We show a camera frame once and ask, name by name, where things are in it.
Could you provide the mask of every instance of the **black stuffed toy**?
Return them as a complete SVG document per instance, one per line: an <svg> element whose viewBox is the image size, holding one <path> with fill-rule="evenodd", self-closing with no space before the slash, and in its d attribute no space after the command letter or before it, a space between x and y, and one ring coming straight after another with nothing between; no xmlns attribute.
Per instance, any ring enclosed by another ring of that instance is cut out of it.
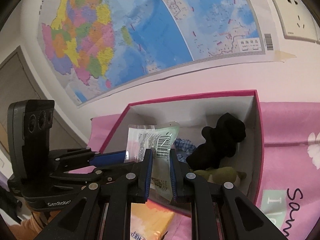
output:
<svg viewBox="0 0 320 240"><path fill-rule="evenodd" d="M221 159L234 156L236 143L243 141L246 136L244 123L229 113L218 119L216 128L206 126L201 134L205 143L186 158L193 170L218 169Z"/></svg>

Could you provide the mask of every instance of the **map of china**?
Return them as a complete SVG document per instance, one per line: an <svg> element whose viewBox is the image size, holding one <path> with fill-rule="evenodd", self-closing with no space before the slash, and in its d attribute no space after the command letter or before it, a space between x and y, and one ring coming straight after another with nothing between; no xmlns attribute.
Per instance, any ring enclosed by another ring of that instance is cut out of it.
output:
<svg viewBox="0 0 320 240"><path fill-rule="evenodd" d="M56 18L42 23L45 53L60 74L73 68L85 85L90 76L104 77L114 55L109 6L102 0L61 0ZM106 87L111 83L106 79Z"/></svg>

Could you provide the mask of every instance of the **blue plaid fabric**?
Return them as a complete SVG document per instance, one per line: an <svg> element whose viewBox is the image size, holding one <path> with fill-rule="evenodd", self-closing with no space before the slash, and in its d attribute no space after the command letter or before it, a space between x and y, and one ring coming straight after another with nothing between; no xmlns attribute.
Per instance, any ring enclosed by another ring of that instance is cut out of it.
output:
<svg viewBox="0 0 320 240"><path fill-rule="evenodd" d="M176 148L178 161L187 163L186 158L194 152L196 146L190 140L180 138L177 138L173 144Z"/></svg>

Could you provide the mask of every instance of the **green stuffed toy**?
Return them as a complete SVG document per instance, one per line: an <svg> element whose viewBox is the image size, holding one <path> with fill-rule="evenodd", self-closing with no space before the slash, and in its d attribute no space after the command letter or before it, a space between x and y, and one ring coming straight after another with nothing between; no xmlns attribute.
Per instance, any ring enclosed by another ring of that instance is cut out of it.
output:
<svg viewBox="0 0 320 240"><path fill-rule="evenodd" d="M232 167L223 167L218 169L208 168L193 172L196 175L204 177L208 182L222 185L225 182L232 182L236 187L239 187L241 179L245 179L245 172L236 171Z"/></svg>

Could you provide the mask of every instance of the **box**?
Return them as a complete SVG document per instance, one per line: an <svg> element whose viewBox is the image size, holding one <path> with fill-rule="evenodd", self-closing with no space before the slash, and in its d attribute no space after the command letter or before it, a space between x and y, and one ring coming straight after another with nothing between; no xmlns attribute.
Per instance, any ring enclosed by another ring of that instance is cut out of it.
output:
<svg viewBox="0 0 320 240"><path fill-rule="evenodd" d="M244 122L247 136L239 143L236 154L232 158L224 158L220 166L232 166L247 173L239 188L255 203L263 167L261 112L255 90L185 95L129 104L117 116L113 127L108 128L100 152L126 149L128 126L131 124L157 125L171 121L180 124L179 138L189 139L198 146L205 142L202 128L215 127L218 118L226 112Z"/></svg>

